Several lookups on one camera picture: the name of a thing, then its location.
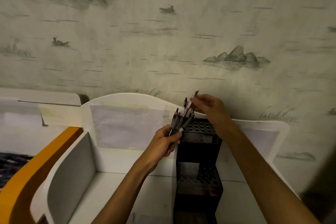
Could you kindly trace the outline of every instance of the wallpaper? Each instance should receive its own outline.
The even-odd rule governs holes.
[[[91,99],[195,90],[233,118],[291,125],[296,192],[336,145],[336,0],[0,0],[0,86]]]

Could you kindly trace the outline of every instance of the person's right hand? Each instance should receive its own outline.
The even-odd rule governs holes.
[[[239,128],[226,111],[224,103],[219,98],[208,94],[201,94],[192,98],[191,102],[207,115],[208,120],[212,123],[220,139],[226,141],[225,135],[236,134],[239,131]]]

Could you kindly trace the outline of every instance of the orange curved edge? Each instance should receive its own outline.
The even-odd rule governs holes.
[[[68,127],[13,175],[0,192],[0,224],[35,223],[30,204],[36,190],[82,132],[82,128]]]

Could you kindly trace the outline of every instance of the bunch of pens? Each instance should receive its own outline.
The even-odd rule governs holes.
[[[192,96],[193,98],[196,97],[198,94],[198,91],[195,91],[195,94]],[[187,130],[188,125],[191,123],[191,121],[194,118],[194,108],[191,108],[191,102],[188,103],[187,98],[184,100],[184,111],[183,114],[179,112],[179,109],[177,108],[173,120],[170,124],[170,131],[168,136],[171,136],[177,132],[183,132],[184,130]],[[173,143],[170,143],[168,146],[168,150],[173,145]]]

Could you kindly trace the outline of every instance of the person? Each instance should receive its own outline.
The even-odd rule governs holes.
[[[320,223],[234,124],[220,99],[202,94],[191,101],[197,107],[196,111],[206,114],[217,135],[228,145],[268,224]],[[165,137],[169,128],[167,125],[155,133],[93,224],[126,223],[146,177],[174,150],[175,146],[172,146],[166,153],[168,145],[180,143],[181,132]]]

